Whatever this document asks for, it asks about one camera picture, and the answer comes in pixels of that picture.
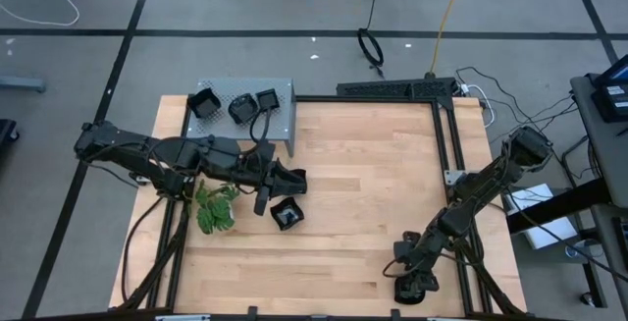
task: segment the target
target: gray metal pegboard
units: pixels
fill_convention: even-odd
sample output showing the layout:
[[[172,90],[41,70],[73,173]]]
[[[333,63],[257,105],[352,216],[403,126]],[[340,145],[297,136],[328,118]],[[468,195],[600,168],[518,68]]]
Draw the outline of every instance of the gray metal pegboard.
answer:
[[[211,87],[214,94],[220,99],[221,108],[207,119],[197,119],[193,114],[189,118],[187,137],[198,138],[209,134],[224,136],[234,139],[250,139],[248,129],[250,121],[237,125],[229,116],[229,104],[238,96],[250,93],[253,98],[255,93],[274,88],[279,99],[280,107],[271,112],[270,125],[267,138],[270,140],[289,140],[291,121],[294,118],[294,92],[291,79],[201,79],[198,81],[197,90]],[[264,116],[255,123],[256,136],[264,130]]]

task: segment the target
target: green artificial plant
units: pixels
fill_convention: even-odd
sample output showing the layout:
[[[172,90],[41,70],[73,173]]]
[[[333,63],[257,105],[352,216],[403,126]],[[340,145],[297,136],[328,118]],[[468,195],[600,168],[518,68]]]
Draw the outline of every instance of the green artificial plant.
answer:
[[[239,196],[233,185],[226,184],[220,188],[208,190],[205,181],[201,180],[194,198],[198,202],[196,221],[204,234],[212,234],[214,229],[225,231],[234,225],[231,215],[231,202]]]

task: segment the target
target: wooden table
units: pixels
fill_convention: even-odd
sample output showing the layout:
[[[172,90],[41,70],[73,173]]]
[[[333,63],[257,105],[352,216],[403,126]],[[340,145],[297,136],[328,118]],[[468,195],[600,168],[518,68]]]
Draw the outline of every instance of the wooden table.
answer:
[[[492,160],[481,108],[476,99],[455,98],[454,104],[466,167],[480,170]],[[184,111],[185,96],[163,96],[152,135],[179,135]],[[446,127],[445,136],[450,144]],[[448,152],[453,162],[451,148]],[[308,192],[296,198],[305,220],[280,232],[270,213],[253,214],[254,196],[242,196],[234,202],[234,228],[205,236],[192,207],[176,312],[245,314],[256,305],[260,314],[388,316],[398,308],[402,316],[464,315],[451,260],[438,261],[434,272],[441,289],[418,305],[395,303],[393,280],[382,276],[393,258],[393,242],[404,231],[422,232],[445,206],[429,105],[298,103],[294,157],[288,158],[281,144],[276,154],[286,167],[307,170]],[[153,187],[138,190],[131,225],[154,200]],[[133,237],[130,292],[155,259],[164,207]],[[525,310],[503,213],[488,206],[477,225],[488,270]],[[480,310],[476,278],[468,271],[474,309]],[[169,274],[167,267],[158,305],[164,304]],[[119,270],[111,305],[121,302]]]

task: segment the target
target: gray floor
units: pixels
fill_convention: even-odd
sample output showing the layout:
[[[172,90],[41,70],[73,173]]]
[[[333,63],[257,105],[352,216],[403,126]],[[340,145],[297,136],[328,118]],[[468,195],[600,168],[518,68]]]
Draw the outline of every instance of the gray floor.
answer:
[[[377,0],[372,29],[438,29],[448,0]],[[626,32],[617,1],[593,0],[608,32]],[[74,28],[126,28],[135,0],[75,0]],[[63,0],[0,0],[29,18],[72,17]],[[371,0],[147,0],[139,28],[356,29],[368,21]],[[37,27],[0,13],[0,28]],[[447,30],[595,32],[581,0],[458,0]],[[42,77],[44,94],[0,90],[0,118],[20,123],[22,138],[0,171],[0,319],[20,317],[77,166],[72,153],[80,124],[93,119],[121,45],[121,37],[0,36],[0,74]],[[387,79],[420,78],[434,39],[382,38]],[[620,56],[628,41],[615,41]],[[535,113],[567,95],[571,77],[609,66],[599,41],[445,39],[437,74],[475,66],[498,78],[521,107]],[[489,80],[462,76],[495,100],[508,101]],[[299,94],[334,94],[344,81],[376,80],[354,38],[135,37],[107,118],[149,133],[163,94],[187,94],[210,77],[293,78]],[[495,138],[516,125],[496,104]],[[546,134],[558,153],[584,133],[577,113],[554,121]],[[498,141],[492,145],[498,152]],[[584,148],[571,157],[574,172],[588,166]],[[522,185],[566,187],[552,163]],[[90,170],[54,267],[39,315],[104,310],[113,285],[134,198],[101,172]],[[514,237],[529,309],[571,320],[621,317],[612,282],[601,273],[609,309],[582,305],[586,291],[578,265],[548,263]]]

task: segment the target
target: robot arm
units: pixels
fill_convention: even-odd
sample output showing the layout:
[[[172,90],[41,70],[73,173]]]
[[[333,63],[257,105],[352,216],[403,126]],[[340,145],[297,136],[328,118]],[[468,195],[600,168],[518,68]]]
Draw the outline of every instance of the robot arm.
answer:
[[[496,287],[481,261],[471,256],[472,251],[466,241],[473,217],[511,184],[517,182],[524,173],[541,170],[551,156],[551,143],[529,127],[523,127],[512,134],[502,145],[501,155],[477,174],[462,173],[447,189],[449,207],[443,208],[430,222],[421,235],[405,232],[403,241],[394,243],[394,261],[404,265],[404,272],[395,277],[394,299],[399,303],[416,304],[423,300],[425,291],[439,289],[436,276],[432,272],[443,249],[453,251],[459,248],[474,263],[478,274]]]
[[[107,121],[83,124],[75,144],[79,160],[114,162],[149,179],[160,195],[176,200],[183,199],[185,184],[201,173],[210,179],[254,187],[254,212],[260,216],[269,198],[307,191],[305,171],[287,170],[279,160],[273,161],[274,152],[275,145],[267,141],[241,152],[230,138],[157,139],[119,130]]]

